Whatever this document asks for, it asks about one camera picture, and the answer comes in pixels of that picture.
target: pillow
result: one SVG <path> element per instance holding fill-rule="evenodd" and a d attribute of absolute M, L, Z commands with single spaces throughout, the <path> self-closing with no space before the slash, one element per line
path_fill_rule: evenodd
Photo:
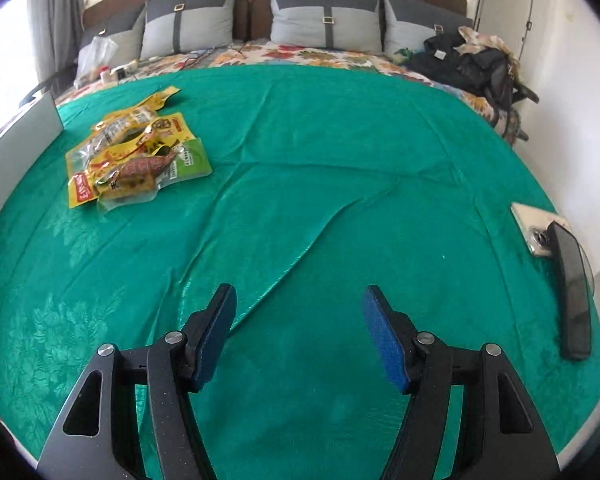
<path fill-rule="evenodd" d="M 380 0 L 271 0 L 277 44 L 379 53 Z"/>
<path fill-rule="evenodd" d="M 108 20 L 88 28 L 82 35 L 80 42 L 80 54 L 78 54 L 78 64 L 80 58 L 87 54 L 91 46 L 91 41 L 96 36 L 111 38 L 118 45 L 113 59 L 109 61 L 110 67 L 117 67 L 127 64 L 140 57 L 140 47 L 142 45 L 142 31 L 144 30 L 144 4 L 134 7 L 111 16 Z"/>
<path fill-rule="evenodd" d="M 235 0 L 149 0 L 140 59 L 229 44 Z"/>
<path fill-rule="evenodd" d="M 461 25 L 474 24 L 462 14 L 420 0 L 384 0 L 384 16 L 384 53 L 388 56 L 402 48 L 422 51 L 424 41 L 436 35 L 436 25 L 453 32 Z"/>

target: white plastic bag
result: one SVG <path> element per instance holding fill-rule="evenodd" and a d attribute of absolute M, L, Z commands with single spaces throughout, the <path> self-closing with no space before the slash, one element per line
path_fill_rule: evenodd
<path fill-rule="evenodd" d="M 100 77 L 100 71 L 109 65 L 117 50 L 118 44 L 111 38 L 93 38 L 89 47 L 83 50 L 84 55 L 78 57 L 74 88 L 78 89 L 96 81 Z"/>

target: blue gripper pad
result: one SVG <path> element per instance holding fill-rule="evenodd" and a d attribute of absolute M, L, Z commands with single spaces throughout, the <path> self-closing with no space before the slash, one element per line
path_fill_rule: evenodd
<path fill-rule="evenodd" d="M 409 377 L 406 373 L 405 355 L 402 345 L 395 335 L 386 314 L 374 295 L 368 289 L 362 301 L 362 310 L 371 338 L 378 348 L 380 360 L 387 379 L 404 393 L 409 389 Z"/>
<path fill-rule="evenodd" d="M 234 322 L 236 303 L 235 289 L 231 287 L 216 306 L 216 310 L 206 326 L 205 333 L 198 345 L 196 371 L 192 378 L 193 386 L 198 391 L 214 376 L 224 342 Z"/>

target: green cloth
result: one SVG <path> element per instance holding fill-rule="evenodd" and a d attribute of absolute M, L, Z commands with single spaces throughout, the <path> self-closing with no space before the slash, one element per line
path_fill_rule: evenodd
<path fill-rule="evenodd" d="M 214 172 L 105 216 L 67 209 L 64 152 L 112 110 L 168 85 Z M 238 316 L 192 396 L 220 479 L 377 478 L 408 397 L 363 322 L 375 283 L 453 346 L 499 343 L 555 449 L 600 397 L 593 354 L 562 360 L 551 264 L 532 257 L 511 202 L 551 203 L 456 98 L 367 73 L 240 66 L 148 78 L 63 106 L 66 131 L 0 213 L 0 416 L 35 455 L 98 345 L 152 343 L 219 283 Z M 139 388 L 148 473 L 158 477 Z M 454 389 L 436 476 L 459 425 Z"/>

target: gray curtain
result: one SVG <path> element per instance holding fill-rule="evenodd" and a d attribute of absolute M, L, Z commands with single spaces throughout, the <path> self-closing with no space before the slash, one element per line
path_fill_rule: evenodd
<path fill-rule="evenodd" d="M 71 84 L 82 37 L 83 0 L 27 0 L 29 26 L 40 82 L 59 74 L 53 81 L 57 94 Z"/>

